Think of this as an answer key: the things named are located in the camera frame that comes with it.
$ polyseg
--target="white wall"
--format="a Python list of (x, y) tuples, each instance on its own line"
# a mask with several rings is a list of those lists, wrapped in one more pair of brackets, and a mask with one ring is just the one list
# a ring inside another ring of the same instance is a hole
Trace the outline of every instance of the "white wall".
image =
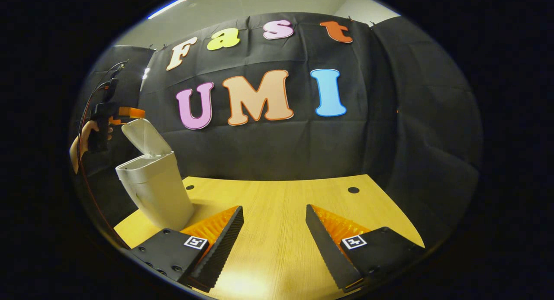
[(346, 0), (186, 0), (131, 28), (115, 45), (161, 49), (202, 28), (271, 12), (335, 14)]
[(400, 14), (382, 6), (374, 0), (346, 0), (334, 15), (343, 18), (350, 16), (352, 20), (367, 23), (369, 26), (373, 25), (371, 22), (377, 24), (400, 16)]

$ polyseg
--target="trash can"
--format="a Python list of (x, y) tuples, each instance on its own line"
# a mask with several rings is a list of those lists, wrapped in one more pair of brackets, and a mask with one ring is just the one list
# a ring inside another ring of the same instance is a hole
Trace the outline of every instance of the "trash can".
[(184, 229), (194, 208), (174, 152), (146, 119), (133, 120), (121, 130), (143, 154), (115, 168), (123, 187), (155, 226)]

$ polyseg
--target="yellow letter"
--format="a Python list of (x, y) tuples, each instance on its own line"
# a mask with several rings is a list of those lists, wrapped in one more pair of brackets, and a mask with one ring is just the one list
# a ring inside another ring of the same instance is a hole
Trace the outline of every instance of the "yellow letter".
[(188, 49), (190, 48), (191, 44), (195, 44), (196, 40), (198, 40), (197, 37), (190, 38), (189, 40), (185, 41), (182, 44), (178, 44), (174, 47), (174, 53), (171, 56), (170, 65), (166, 67), (166, 71), (169, 71), (170, 69), (174, 69), (180, 65), (181, 57), (186, 57), (188, 54)]
[(227, 120), (227, 123), (232, 126), (247, 123), (248, 116), (243, 114), (242, 105), (247, 109), (248, 114), (255, 121), (258, 121), (266, 101), (265, 119), (281, 120), (293, 117), (294, 112), (289, 108), (287, 91), (285, 91), (285, 79), (288, 76), (289, 73), (282, 69), (269, 71), (261, 79), (257, 91), (243, 76), (225, 79), (223, 86), (229, 90), (231, 105), (231, 117)]
[(212, 35), (213, 40), (208, 43), (208, 50), (233, 47), (241, 41), (238, 35), (239, 30), (236, 28), (222, 29)]

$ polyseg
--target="wooden table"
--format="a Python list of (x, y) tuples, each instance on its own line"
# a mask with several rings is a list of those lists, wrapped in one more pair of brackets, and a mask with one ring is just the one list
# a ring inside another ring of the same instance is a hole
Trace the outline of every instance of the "wooden table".
[[(230, 207), (243, 206), (241, 233), (215, 288), (207, 294), (213, 298), (336, 299), (344, 296), (306, 225), (309, 203), (369, 229), (388, 226), (424, 247), (409, 219), (366, 174), (303, 181), (187, 177), (183, 184), (194, 186), (187, 191), (195, 209), (188, 225)], [(360, 192), (352, 194), (348, 192), (349, 187), (357, 187)], [(134, 248), (160, 229), (137, 210), (116, 225), (115, 231)]]

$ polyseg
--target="blue letter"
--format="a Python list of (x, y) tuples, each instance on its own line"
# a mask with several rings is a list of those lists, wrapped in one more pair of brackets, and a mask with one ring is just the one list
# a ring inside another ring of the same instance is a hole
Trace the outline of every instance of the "blue letter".
[(311, 77), (317, 81), (319, 89), (319, 107), (315, 113), (320, 116), (340, 116), (346, 113), (338, 95), (337, 78), (341, 75), (336, 69), (314, 69)]

